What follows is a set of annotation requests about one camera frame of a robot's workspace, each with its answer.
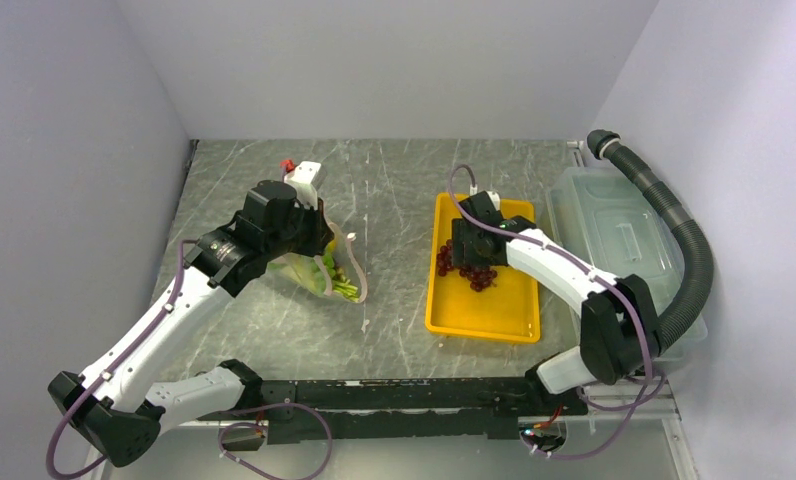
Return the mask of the clear zip top bag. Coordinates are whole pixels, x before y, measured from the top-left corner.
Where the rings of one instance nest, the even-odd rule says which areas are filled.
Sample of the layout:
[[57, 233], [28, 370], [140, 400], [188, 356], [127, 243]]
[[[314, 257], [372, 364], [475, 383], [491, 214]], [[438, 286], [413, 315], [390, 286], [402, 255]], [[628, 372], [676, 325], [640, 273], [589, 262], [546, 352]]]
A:
[[354, 232], [345, 233], [325, 217], [333, 239], [319, 256], [289, 253], [268, 264], [267, 272], [285, 278], [321, 298], [363, 303], [368, 296], [365, 269], [354, 252]]

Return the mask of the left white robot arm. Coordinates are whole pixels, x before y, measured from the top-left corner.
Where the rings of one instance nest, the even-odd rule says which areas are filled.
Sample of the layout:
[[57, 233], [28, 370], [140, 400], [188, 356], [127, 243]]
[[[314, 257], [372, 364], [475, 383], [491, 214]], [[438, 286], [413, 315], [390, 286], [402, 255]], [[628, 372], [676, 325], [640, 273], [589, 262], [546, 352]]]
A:
[[122, 467], [182, 423], [224, 411], [246, 420], [259, 411], [263, 380], [238, 360], [185, 381], [158, 382], [157, 376], [205, 321], [265, 274], [270, 262], [286, 254], [324, 252], [333, 233], [318, 185], [292, 178], [259, 182], [227, 223], [181, 242], [174, 279], [113, 347], [81, 373], [54, 377], [48, 393], [62, 417], [46, 453], [52, 478], [64, 476], [55, 453], [67, 427], [103, 460]]

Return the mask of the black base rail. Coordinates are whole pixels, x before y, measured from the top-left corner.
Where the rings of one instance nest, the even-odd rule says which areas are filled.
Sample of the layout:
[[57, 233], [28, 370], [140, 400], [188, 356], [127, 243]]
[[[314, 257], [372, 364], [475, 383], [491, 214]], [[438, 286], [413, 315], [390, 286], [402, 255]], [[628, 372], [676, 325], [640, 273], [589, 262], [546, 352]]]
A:
[[531, 422], [582, 417], [586, 404], [569, 390], [547, 392], [525, 376], [371, 380], [266, 380], [263, 415], [252, 404], [202, 421], [261, 419], [271, 445], [304, 440], [483, 436], [515, 440]]

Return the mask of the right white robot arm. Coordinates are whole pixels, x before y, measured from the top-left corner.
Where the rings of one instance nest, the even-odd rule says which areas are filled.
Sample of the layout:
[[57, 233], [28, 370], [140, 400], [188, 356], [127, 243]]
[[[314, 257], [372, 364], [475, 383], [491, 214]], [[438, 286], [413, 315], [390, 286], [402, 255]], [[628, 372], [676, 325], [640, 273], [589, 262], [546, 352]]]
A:
[[447, 193], [457, 214], [451, 225], [457, 267], [505, 267], [532, 278], [575, 311], [577, 345], [539, 361], [525, 388], [531, 411], [548, 415], [564, 392], [590, 384], [612, 385], [636, 370], [653, 377], [658, 351], [655, 312], [644, 280], [622, 278], [575, 256], [523, 215], [507, 216], [491, 191]]

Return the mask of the green grape bunch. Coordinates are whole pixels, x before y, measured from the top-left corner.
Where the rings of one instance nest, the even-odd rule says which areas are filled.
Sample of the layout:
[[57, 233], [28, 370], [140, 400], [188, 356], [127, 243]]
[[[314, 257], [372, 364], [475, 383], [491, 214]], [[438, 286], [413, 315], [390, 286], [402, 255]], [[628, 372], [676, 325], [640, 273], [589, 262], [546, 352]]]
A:
[[333, 256], [324, 254], [313, 258], [315, 272], [325, 281], [336, 282], [341, 279]]

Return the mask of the dark red grape bunch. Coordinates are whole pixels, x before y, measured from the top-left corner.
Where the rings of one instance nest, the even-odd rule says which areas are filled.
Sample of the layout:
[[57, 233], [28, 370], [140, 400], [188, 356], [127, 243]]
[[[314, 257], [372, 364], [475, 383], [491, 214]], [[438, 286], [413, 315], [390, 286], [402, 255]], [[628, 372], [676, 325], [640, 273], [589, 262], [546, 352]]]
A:
[[458, 275], [475, 292], [482, 292], [494, 287], [496, 285], [495, 280], [498, 277], [498, 272], [491, 267], [457, 266], [454, 260], [453, 242], [451, 240], [447, 240], [438, 247], [434, 271], [438, 277]]

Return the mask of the clear plastic storage box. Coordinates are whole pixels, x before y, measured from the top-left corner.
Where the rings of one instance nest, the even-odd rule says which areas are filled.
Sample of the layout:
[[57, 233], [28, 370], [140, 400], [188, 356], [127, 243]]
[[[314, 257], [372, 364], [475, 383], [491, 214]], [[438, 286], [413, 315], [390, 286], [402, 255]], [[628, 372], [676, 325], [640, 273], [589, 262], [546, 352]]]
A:
[[684, 267], [674, 238], [637, 187], [617, 171], [566, 169], [547, 193], [543, 229], [601, 270], [644, 279], [657, 313], [680, 288]]

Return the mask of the yellow plastic tray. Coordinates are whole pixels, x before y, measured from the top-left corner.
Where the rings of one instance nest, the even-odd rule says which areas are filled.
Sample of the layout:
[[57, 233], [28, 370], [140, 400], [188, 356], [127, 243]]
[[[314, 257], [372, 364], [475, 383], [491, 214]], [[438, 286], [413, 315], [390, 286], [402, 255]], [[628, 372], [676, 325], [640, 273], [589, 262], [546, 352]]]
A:
[[492, 284], [478, 292], [457, 270], [439, 273], [437, 255], [452, 237], [451, 222], [459, 217], [449, 195], [436, 196], [429, 260], [425, 327], [433, 334], [534, 344], [541, 338], [540, 285], [527, 274], [497, 267]]

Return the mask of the celery stalk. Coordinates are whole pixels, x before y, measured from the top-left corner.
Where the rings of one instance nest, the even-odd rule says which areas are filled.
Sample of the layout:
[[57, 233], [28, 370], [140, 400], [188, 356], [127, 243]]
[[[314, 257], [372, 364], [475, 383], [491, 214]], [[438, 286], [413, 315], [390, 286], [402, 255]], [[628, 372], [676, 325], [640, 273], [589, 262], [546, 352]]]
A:
[[351, 303], [360, 303], [363, 300], [360, 286], [332, 267], [321, 269], [313, 259], [304, 258], [302, 262], [294, 264], [272, 262], [267, 271], [321, 298], [337, 298]]

